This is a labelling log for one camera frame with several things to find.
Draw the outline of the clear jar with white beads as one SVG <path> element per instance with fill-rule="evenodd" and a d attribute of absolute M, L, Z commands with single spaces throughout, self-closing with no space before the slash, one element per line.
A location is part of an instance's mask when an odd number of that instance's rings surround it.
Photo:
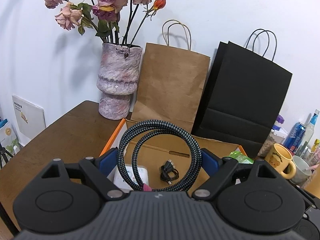
<path fill-rule="evenodd" d="M 135 178 L 135 175 L 133 174 L 133 169 L 131 165 L 125 165 L 127 174 L 129 175 L 130 179 L 135 183 L 138 184 Z M 149 175 L 148 170 L 144 166 L 138 166 L 138 172 L 141 180 L 144 184 L 149 185 Z M 120 175 L 120 172 L 118 168 L 116 168 L 113 183 L 118 188 L 120 188 L 123 192 L 128 193 L 129 191 L 132 191 L 132 187 L 122 178 Z"/>

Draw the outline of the green transparent bottle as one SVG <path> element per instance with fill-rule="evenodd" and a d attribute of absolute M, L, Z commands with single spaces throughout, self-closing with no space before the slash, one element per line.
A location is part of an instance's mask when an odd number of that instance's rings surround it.
<path fill-rule="evenodd" d="M 248 156 L 242 154 L 240 151 L 233 151 L 229 154 L 229 156 L 233 159 L 236 159 L 240 164 L 253 164 L 254 163 L 254 160 L 252 160 Z"/>

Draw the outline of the yellow bear mug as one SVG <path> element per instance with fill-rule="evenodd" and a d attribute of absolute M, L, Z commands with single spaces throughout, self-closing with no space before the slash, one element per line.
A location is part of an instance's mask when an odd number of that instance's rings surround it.
<path fill-rule="evenodd" d="M 290 151 L 283 145 L 275 143 L 265 160 L 286 180 L 292 179 L 296 175 L 296 165 Z"/>

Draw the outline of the clear food container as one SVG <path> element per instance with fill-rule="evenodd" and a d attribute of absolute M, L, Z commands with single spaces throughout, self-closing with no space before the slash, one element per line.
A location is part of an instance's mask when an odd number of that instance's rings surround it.
<path fill-rule="evenodd" d="M 259 157 L 266 157 L 268 152 L 270 151 L 271 147 L 278 143 L 281 144 L 287 137 L 287 131 L 280 128 L 279 130 L 271 129 L 267 139 L 263 143 L 262 147 L 260 148 L 257 156 Z"/>

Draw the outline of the black paper bag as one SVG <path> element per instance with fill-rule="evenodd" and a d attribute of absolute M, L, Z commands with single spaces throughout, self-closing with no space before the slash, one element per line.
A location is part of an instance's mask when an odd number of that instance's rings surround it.
<path fill-rule="evenodd" d="M 241 145 L 255 158 L 285 100 L 292 73 L 245 47 L 220 42 L 191 133 Z"/>

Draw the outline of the purple white object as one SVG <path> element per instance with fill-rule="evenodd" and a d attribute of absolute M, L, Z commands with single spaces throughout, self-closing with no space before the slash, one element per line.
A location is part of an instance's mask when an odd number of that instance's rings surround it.
<path fill-rule="evenodd" d="M 277 126 L 280 126 L 280 125 L 282 125 L 284 123 L 284 118 L 280 115 L 280 114 L 278 114 L 278 116 L 277 116 L 277 118 L 276 118 L 276 121 L 275 121 L 275 125 L 277 125 Z"/>

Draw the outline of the blue drink can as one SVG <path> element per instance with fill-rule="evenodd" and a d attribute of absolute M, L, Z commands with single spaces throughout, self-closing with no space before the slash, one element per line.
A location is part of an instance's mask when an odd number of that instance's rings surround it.
<path fill-rule="evenodd" d="M 294 152 L 300 145 L 300 141 L 305 133 L 306 127 L 298 122 L 294 125 L 293 129 L 285 139 L 283 145 L 291 152 Z"/>

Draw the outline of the brown paper bag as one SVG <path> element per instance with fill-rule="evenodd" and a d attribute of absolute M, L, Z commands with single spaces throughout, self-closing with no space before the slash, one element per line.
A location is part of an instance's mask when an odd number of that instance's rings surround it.
<path fill-rule="evenodd" d="M 191 33 L 183 24 L 187 48 L 147 43 L 140 71 L 137 100 L 131 119 L 158 119 L 191 132 L 201 100 L 210 58 L 191 51 Z"/>

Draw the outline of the pink textured vase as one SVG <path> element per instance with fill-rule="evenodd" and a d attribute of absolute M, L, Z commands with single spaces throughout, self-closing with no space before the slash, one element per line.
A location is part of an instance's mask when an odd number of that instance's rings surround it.
<path fill-rule="evenodd" d="M 110 120 L 127 117 L 136 92 L 143 49 L 103 43 L 97 88 L 102 92 L 99 113 Z"/>

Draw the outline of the dried pink roses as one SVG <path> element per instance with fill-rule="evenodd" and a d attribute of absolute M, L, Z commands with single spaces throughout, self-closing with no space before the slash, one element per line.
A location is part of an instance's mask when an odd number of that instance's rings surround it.
<path fill-rule="evenodd" d="M 65 30 L 77 29 L 80 35 L 94 29 L 95 35 L 104 43 L 132 47 L 136 36 L 147 18 L 166 6 L 167 0 L 89 0 L 74 4 L 70 0 L 44 0 L 48 9 L 62 5 L 55 15 L 57 24 Z M 144 6 L 142 18 L 132 40 L 129 31 L 139 7 Z"/>

